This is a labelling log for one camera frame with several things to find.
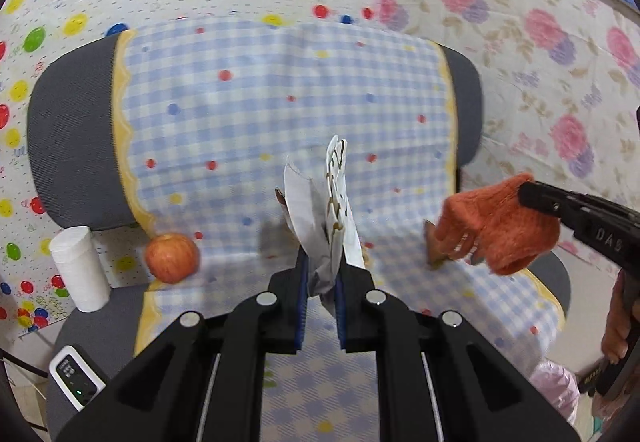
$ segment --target checkered cloth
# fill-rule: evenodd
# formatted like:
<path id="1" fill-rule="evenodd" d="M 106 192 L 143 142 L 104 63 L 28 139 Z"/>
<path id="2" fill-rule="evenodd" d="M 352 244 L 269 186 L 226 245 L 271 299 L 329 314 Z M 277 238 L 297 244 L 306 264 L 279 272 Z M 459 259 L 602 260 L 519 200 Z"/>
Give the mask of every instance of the checkered cloth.
<path id="1" fill-rule="evenodd" d="M 414 310 L 459 310 L 529 374 L 561 320 L 534 282 L 464 262 L 426 267 L 423 220 L 436 220 L 453 187 L 443 62 L 430 42 L 343 24 L 201 18 L 139 29 L 124 53 L 120 105 L 133 136 L 118 162 L 153 232 L 196 235 L 202 255 L 196 275 L 148 293 L 158 317 L 145 342 L 184 310 L 230 311 L 294 266 L 273 190 L 287 156 L 302 173 L 322 170 L 337 134 L 349 142 L 348 194 L 376 285 Z M 375 440 L 375 375 L 372 354 L 340 352 L 334 319 L 309 300 L 303 350 L 268 357 L 262 439 Z"/>

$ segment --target silver screw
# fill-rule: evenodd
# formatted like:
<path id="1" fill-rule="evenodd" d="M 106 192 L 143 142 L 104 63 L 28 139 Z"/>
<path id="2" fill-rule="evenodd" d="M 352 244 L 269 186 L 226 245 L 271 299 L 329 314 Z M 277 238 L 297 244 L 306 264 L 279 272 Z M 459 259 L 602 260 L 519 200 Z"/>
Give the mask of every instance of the silver screw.
<path id="1" fill-rule="evenodd" d="M 195 312 L 185 312 L 180 316 L 180 325 L 183 327 L 194 327 L 200 323 L 200 316 Z"/>
<path id="2" fill-rule="evenodd" d="M 365 298 L 372 305 L 382 305 L 385 302 L 386 294 L 378 289 L 367 292 Z"/>
<path id="3" fill-rule="evenodd" d="M 462 316 L 455 310 L 447 310 L 442 315 L 442 321 L 444 322 L 444 324 L 449 325 L 450 327 L 457 327 L 462 323 Z"/>
<path id="4" fill-rule="evenodd" d="M 258 305 L 268 307 L 276 303 L 278 296 L 273 294 L 273 292 L 260 292 L 260 294 L 255 297 L 255 300 L 258 302 Z"/>

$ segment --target floral wallpaper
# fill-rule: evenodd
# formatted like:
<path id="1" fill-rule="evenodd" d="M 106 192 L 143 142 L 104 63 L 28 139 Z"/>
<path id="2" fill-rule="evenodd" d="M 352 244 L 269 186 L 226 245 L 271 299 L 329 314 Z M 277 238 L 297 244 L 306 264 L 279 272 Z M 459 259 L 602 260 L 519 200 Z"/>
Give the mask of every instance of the floral wallpaper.
<path id="1" fill-rule="evenodd" d="M 616 0 L 379 0 L 382 24 L 456 49 L 480 73 L 482 145 L 463 187 L 526 169 L 640 210 L 638 18 Z M 617 272 L 566 230 L 561 246 Z"/>

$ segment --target black display screen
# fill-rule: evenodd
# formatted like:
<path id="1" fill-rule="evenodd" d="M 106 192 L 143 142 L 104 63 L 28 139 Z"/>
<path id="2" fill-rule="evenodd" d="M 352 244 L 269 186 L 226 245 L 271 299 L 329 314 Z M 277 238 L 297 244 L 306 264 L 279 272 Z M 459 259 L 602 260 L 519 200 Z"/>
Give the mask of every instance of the black display screen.
<path id="1" fill-rule="evenodd" d="M 56 366 L 56 372 L 82 406 L 88 405 L 89 401 L 98 393 L 95 384 L 81 370 L 72 356 L 66 356 L 62 359 Z"/>

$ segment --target red dot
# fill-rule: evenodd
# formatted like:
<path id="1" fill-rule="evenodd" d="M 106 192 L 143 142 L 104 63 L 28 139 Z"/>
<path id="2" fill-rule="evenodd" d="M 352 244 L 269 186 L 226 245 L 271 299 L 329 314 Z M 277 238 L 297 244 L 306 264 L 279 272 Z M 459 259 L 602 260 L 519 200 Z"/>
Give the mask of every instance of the red dot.
<path id="1" fill-rule="evenodd" d="M 40 201 L 40 197 L 34 197 L 31 199 L 31 203 L 29 204 L 31 209 L 36 215 L 42 215 L 44 213 L 44 207 L 42 207 L 42 202 Z"/>
<path id="2" fill-rule="evenodd" d="M 0 105 L 0 130 L 3 129 L 9 122 L 9 107 L 7 105 Z"/>
<path id="3" fill-rule="evenodd" d="M 27 294 L 31 294 L 31 292 L 33 292 L 33 283 L 31 283 L 31 281 L 24 280 L 20 284 L 20 288 L 22 289 L 23 292 L 26 292 Z"/>
<path id="4" fill-rule="evenodd" d="M 49 324 L 49 322 L 47 321 L 47 318 L 42 316 L 35 316 L 33 318 L 33 322 L 36 324 L 36 327 L 38 328 L 44 328 Z"/>
<path id="5" fill-rule="evenodd" d="M 318 18 L 326 18 L 329 14 L 329 9 L 326 6 L 315 6 L 314 7 L 314 15 Z"/>
<path id="6" fill-rule="evenodd" d="M 51 278 L 51 284 L 56 289 L 64 289 L 65 288 L 65 282 L 62 281 L 62 276 L 60 276 L 60 275 L 55 275 L 53 278 Z"/>

